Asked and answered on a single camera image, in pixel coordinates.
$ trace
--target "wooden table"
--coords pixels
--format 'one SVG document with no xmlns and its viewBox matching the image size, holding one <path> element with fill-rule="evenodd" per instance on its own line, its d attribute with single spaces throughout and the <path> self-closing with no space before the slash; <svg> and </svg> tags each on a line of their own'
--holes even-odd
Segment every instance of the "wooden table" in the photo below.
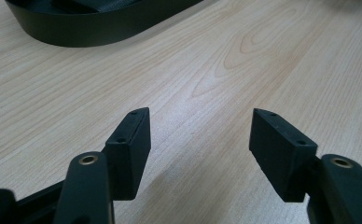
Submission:
<svg viewBox="0 0 362 224">
<path fill-rule="evenodd" d="M 308 223 L 249 151 L 252 112 L 362 164 L 362 0 L 208 0 L 85 49 L 32 39 L 0 1 L 0 188 L 21 199 L 64 179 L 145 106 L 152 149 L 117 223 Z"/>
</svg>

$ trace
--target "metal ring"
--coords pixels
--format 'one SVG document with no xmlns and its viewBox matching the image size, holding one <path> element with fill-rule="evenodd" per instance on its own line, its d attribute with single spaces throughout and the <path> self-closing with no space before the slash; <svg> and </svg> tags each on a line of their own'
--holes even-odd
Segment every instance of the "metal ring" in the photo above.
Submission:
<svg viewBox="0 0 362 224">
<path fill-rule="evenodd" d="M 350 169 L 353 167 L 352 163 L 341 158 L 332 158 L 330 161 L 332 161 L 332 163 L 334 163 L 335 165 L 340 166 L 341 168 Z"/>
<path fill-rule="evenodd" d="M 99 160 L 99 158 L 97 156 L 89 155 L 89 156 L 85 156 L 85 157 L 81 158 L 79 160 L 79 163 L 81 165 L 90 165 L 90 164 L 95 163 L 98 160 Z"/>
</svg>

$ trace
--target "table surface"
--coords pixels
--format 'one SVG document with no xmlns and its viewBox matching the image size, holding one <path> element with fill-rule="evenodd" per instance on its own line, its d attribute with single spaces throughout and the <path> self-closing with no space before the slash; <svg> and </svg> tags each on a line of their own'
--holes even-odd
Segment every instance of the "table surface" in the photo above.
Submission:
<svg viewBox="0 0 362 224">
<path fill-rule="evenodd" d="M 206 0 L 115 44 L 41 43 L 0 1 L 0 188 L 63 180 L 124 116 L 150 108 L 152 149 L 117 223 L 308 223 L 248 149 L 253 108 L 362 164 L 362 0 Z"/>
</svg>

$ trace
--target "black curved object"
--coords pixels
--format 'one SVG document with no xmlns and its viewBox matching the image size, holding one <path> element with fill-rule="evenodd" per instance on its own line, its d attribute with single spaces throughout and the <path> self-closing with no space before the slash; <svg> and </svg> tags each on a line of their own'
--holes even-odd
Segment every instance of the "black curved object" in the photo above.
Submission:
<svg viewBox="0 0 362 224">
<path fill-rule="evenodd" d="M 6 0 L 28 35 L 62 47 L 93 47 L 124 40 L 202 0 L 109 1 L 101 0 L 104 6 L 95 6 L 89 0 Z"/>
</svg>

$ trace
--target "black object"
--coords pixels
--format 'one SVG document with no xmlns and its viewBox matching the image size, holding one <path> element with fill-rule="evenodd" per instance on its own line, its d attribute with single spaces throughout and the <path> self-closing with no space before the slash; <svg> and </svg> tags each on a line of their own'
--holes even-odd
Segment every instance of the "black object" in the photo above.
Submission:
<svg viewBox="0 0 362 224">
<path fill-rule="evenodd" d="M 362 167 L 338 155 L 315 157 L 317 144 L 270 111 L 254 109 L 250 150 L 284 202 L 310 195 L 311 223 L 362 224 Z"/>
<path fill-rule="evenodd" d="M 6 0 L 23 30 L 63 47 L 114 43 L 202 0 Z"/>
<path fill-rule="evenodd" d="M 135 198 L 150 149 L 149 109 L 134 110 L 102 152 L 71 161 L 64 181 L 18 202 L 0 189 L 0 223 L 114 223 L 112 201 Z"/>
</svg>

